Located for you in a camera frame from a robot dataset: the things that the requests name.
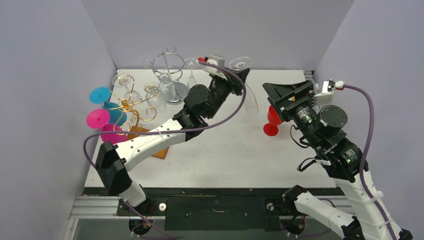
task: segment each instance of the cable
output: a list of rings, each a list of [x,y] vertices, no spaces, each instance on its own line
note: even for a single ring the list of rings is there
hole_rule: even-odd
[[[298,216],[293,216],[290,221],[288,222],[287,225],[291,225],[293,223],[293,221],[297,218]]]
[[[332,207],[333,208],[336,208],[336,205],[334,205],[334,202],[333,201],[331,201],[330,199],[328,199],[328,198],[318,198],[319,200],[321,200],[321,201],[327,201],[327,202],[329,202],[331,205],[332,205]],[[287,229],[286,229],[286,226],[284,225],[284,222],[282,222],[281,223],[281,227],[290,235],[290,236],[292,236],[292,237],[296,237],[296,238],[313,238],[313,237],[319,237],[319,236],[322,236],[322,235],[326,235],[326,234],[328,234],[329,232],[331,232],[331,229],[330,228],[328,228],[327,230],[325,230],[325,231],[323,231],[323,232],[320,232],[320,233],[312,233],[312,234],[306,234],[306,235],[296,235],[296,234],[292,234],[292,233],[290,233],[289,231],[287,231]]]
[[[143,223],[138,224],[137,226],[133,227],[131,230],[131,236],[137,236],[140,239],[151,239],[151,240],[167,240],[170,239],[168,237],[157,237],[157,236],[143,236],[143,235],[138,235],[136,233],[134,233],[136,231],[136,229],[138,229],[139,227],[143,226]]]
[[[365,168],[365,161],[367,160],[367,154],[368,154],[368,150],[370,149],[370,144],[371,144],[371,138],[373,137],[373,132],[374,132],[374,104],[373,104],[373,100],[371,99],[371,96],[363,89],[356,87],[356,86],[351,86],[351,85],[344,85],[345,88],[347,89],[352,89],[355,90],[357,92],[360,92],[362,95],[364,95],[364,97],[366,98],[366,101],[368,102],[368,106],[369,106],[369,126],[368,126],[368,135],[366,137],[366,142],[365,142],[365,147],[363,148],[363,154],[362,154],[362,158],[360,160],[360,165],[359,165],[359,178],[360,178],[360,182],[362,183],[363,188],[365,189],[366,194],[368,195],[368,197],[370,199],[374,198],[373,193],[370,191],[370,189],[367,186],[367,183],[365,182],[365,178],[364,178],[364,168]],[[378,210],[380,211],[384,221],[387,223],[387,229],[390,233],[390,236],[393,240],[398,240],[398,238],[396,237],[395,231],[393,230],[392,225],[390,224],[389,221],[389,217],[387,216],[386,212],[384,211],[382,205],[375,200],[374,204],[377,206]]]
[[[300,221],[299,225],[302,225],[303,222],[305,222],[306,224],[305,219],[306,219],[306,214],[303,214],[302,221]]]
[[[308,161],[308,160],[312,160],[312,161],[310,161],[308,164],[306,164],[305,166],[303,166],[303,164],[306,162],[306,161]],[[312,164],[314,164],[314,163],[316,163],[317,161],[316,161],[316,158],[315,157],[308,157],[308,158],[306,158],[305,160],[303,160],[300,164],[299,164],[299,166],[297,166],[297,170],[299,171],[299,172],[303,172],[303,171],[305,171],[307,168],[309,168]]]
[[[128,206],[128,208],[133,211],[135,214],[137,214],[137,216],[139,216],[144,222],[146,222],[147,224],[149,224],[150,226],[152,226],[152,228],[156,229],[159,233],[167,236],[167,237],[159,237],[159,238],[153,238],[152,236],[140,236],[141,238],[146,238],[146,239],[157,239],[157,240],[166,240],[166,239],[173,239],[173,240],[177,240],[176,237],[168,234],[167,232],[165,232],[164,230],[160,229],[159,227],[157,227],[156,225],[154,225],[151,221],[149,221],[147,218],[145,218],[143,215],[141,215],[133,206],[131,206],[131,204],[129,204],[125,199],[123,199],[123,203],[125,205]]]
[[[205,65],[205,66],[209,66],[212,68],[216,68],[218,70],[221,70],[227,74],[229,74],[230,76],[232,76],[233,78],[235,78],[241,85],[242,90],[243,90],[243,95],[241,96],[241,101],[240,104],[238,105],[238,107],[235,109],[235,111],[233,113],[231,113],[227,118],[225,118],[224,120],[217,122],[215,124],[212,124],[210,126],[204,126],[204,127],[199,127],[199,128],[192,128],[192,129],[181,129],[181,130],[170,130],[170,131],[162,131],[161,134],[178,134],[178,133],[189,133],[189,132],[197,132],[197,131],[203,131],[206,129],[211,129],[214,127],[217,127],[225,122],[227,122],[228,120],[230,120],[232,117],[234,117],[234,115],[236,115],[240,109],[243,106],[243,103],[245,102],[246,99],[246,86],[245,83],[243,82],[243,80],[237,76],[237,74],[235,74],[234,72],[223,68],[223,67],[219,67],[217,65],[213,65],[207,62],[203,62],[203,61],[199,61],[199,64],[201,65]],[[134,135],[158,135],[159,132],[157,131],[149,131],[149,132],[131,132],[131,131],[104,131],[104,132],[97,132],[94,134],[91,134],[90,136],[88,136],[83,144],[82,144],[82,148],[84,151],[84,155],[87,158],[88,162],[91,164],[91,166],[95,167],[95,164],[93,162],[93,160],[90,158],[89,153],[87,152],[87,142],[88,140],[103,135],[103,134],[134,134]],[[163,231],[162,229],[160,229],[159,227],[155,226],[153,223],[151,223],[149,220],[147,220],[143,215],[141,215],[136,209],[133,208],[133,206],[131,206],[127,201],[124,200],[124,203],[129,207],[129,209],[131,209],[131,211],[133,211],[137,216],[139,216],[143,221],[145,221],[146,223],[150,224],[154,229],[156,229],[157,231],[159,231],[160,233],[162,233],[163,235],[167,236],[169,239],[173,239],[176,240],[177,238],[169,235],[168,233],[166,233],[165,231]]]
[[[233,113],[231,113],[227,118],[225,118],[224,120],[222,120],[220,122],[217,122],[215,124],[212,124],[210,126],[204,126],[204,127],[199,127],[199,128],[191,128],[191,129],[161,131],[162,134],[180,134],[180,133],[197,132],[197,131],[203,131],[203,130],[206,130],[206,129],[211,129],[211,128],[217,127],[217,126],[219,126],[219,125],[227,122],[228,120],[230,120],[242,108],[243,103],[245,102],[245,99],[246,99],[246,86],[245,86],[245,83],[243,82],[243,80],[239,76],[237,76],[237,74],[235,74],[234,72],[232,72],[232,71],[230,71],[230,70],[228,70],[226,68],[219,67],[217,65],[213,65],[213,64],[210,64],[210,63],[207,63],[207,62],[203,62],[203,61],[199,61],[199,64],[205,65],[205,66],[208,66],[208,67],[212,67],[212,68],[216,68],[218,70],[221,70],[221,71],[223,71],[223,72],[231,75],[233,78],[235,78],[241,84],[241,87],[243,88],[243,95],[241,96],[241,102],[240,102],[240,104],[235,109],[235,111]],[[97,133],[91,134],[90,136],[88,136],[84,140],[84,142],[82,144],[82,147],[83,147],[83,151],[84,151],[85,157],[87,158],[88,162],[93,167],[95,166],[95,164],[94,164],[93,160],[90,158],[89,153],[87,152],[87,142],[88,142],[88,140],[90,140],[90,139],[92,139],[94,137],[103,135],[103,134],[158,135],[159,132],[157,132],[157,131],[148,131],[148,132],[138,132],[138,131],[137,132],[135,132],[135,131],[103,131],[103,132],[97,132]]]
[[[303,216],[303,230],[306,229],[307,223],[306,223],[306,215]]]
[[[301,147],[301,148],[303,148],[303,149],[307,149],[308,148],[308,146],[303,146],[303,145],[301,145],[300,143],[298,143],[294,138],[293,138],[293,135],[292,135],[292,128],[294,127],[294,129],[295,130],[297,130],[296,129],[296,127],[295,127],[295,125],[291,125],[291,127],[290,127],[290,137],[291,137],[291,140],[293,140],[293,142],[295,143],[295,144],[297,144],[299,147]]]

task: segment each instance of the white wall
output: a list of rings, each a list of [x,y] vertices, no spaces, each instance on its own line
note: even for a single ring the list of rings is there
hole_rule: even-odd
[[[175,46],[183,58],[249,56],[254,69],[301,70],[318,66],[354,2],[81,1],[119,69],[138,69]]]
[[[375,105],[368,162],[397,223],[423,239],[424,1],[356,0],[315,72],[363,88]],[[359,93],[337,92],[349,116],[348,137],[364,147],[368,105]]]
[[[1,239],[62,239],[88,171],[88,95],[116,69],[79,0],[0,2]]]

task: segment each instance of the screw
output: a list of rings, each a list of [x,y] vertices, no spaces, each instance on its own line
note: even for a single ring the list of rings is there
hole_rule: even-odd
[[[167,209],[167,205],[165,204],[165,203],[161,203],[161,204],[159,204],[159,210],[160,211],[165,211],[165,209]]]
[[[272,202],[269,202],[267,205],[266,205],[266,209],[268,209],[268,210],[274,210],[274,204],[272,203]]]

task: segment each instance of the white cable clip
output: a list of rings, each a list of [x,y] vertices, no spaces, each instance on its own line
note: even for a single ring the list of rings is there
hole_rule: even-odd
[[[334,84],[335,89],[337,90],[343,90],[345,89],[345,82],[344,81],[336,81]]]
[[[348,198],[349,201],[354,202],[356,204],[371,204],[377,200],[380,200],[382,197],[384,196],[382,191],[376,191],[374,193],[374,197],[373,198],[369,198],[367,200],[357,200],[357,199],[352,199],[352,198]]]
[[[380,223],[377,223],[377,224],[367,222],[367,221],[364,221],[364,220],[359,219],[359,218],[358,218],[358,220],[361,221],[361,223],[365,223],[365,224],[373,226],[375,228],[379,228],[379,227],[386,227],[387,224],[393,222],[393,219],[390,216],[387,216],[387,217],[389,218],[388,221],[380,222]]]
[[[155,130],[159,133],[160,138],[162,139],[162,142],[165,142],[165,138],[162,135],[161,131],[158,128],[155,128]]]

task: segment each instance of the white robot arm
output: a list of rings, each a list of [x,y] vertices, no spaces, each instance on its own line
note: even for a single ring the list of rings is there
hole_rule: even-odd
[[[210,56],[206,59],[219,67],[224,66],[220,56]],[[205,68],[212,76],[211,85],[195,85],[190,89],[184,100],[184,108],[172,119],[169,119],[153,132],[166,134],[142,135],[131,140],[112,145],[105,142],[100,146],[95,168],[111,196],[120,196],[131,206],[143,210],[148,199],[141,185],[134,182],[128,175],[144,159],[175,144],[186,142],[199,135],[208,126],[203,118],[213,118],[218,109],[232,93],[242,94],[242,88],[236,80],[224,75],[221,71],[213,71],[212,65]],[[237,76],[246,81],[250,69],[237,72]],[[323,94],[315,95],[313,85],[306,81],[293,85],[278,85],[265,83],[268,100],[277,110],[282,121],[293,120],[301,130],[302,143],[315,149],[317,156],[314,163],[321,164],[330,178],[341,188],[351,203],[356,215],[351,215],[317,199],[300,186],[295,186],[283,196],[283,203],[292,215],[306,214],[324,224],[343,240],[393,240],[381,212],[374,204],[378,201],[389,223],[396,233],[397,240],[411,240],[409,231],[401,229],[390,217],[381,201],[383,194],[377,191],[371,179],[368,166],[364,177],[370,191],[374,195],[370,199],[359,179],[359,160],[361,150],[346,138],[341,128],[346,124],[347,115],[336,106],[326,105],[316,113],[313,104],[328,104],[335,88],[343,88],[343,82],[328,81],[324,83]],[[196,129],[191,132],[181,132],[184,129]]]

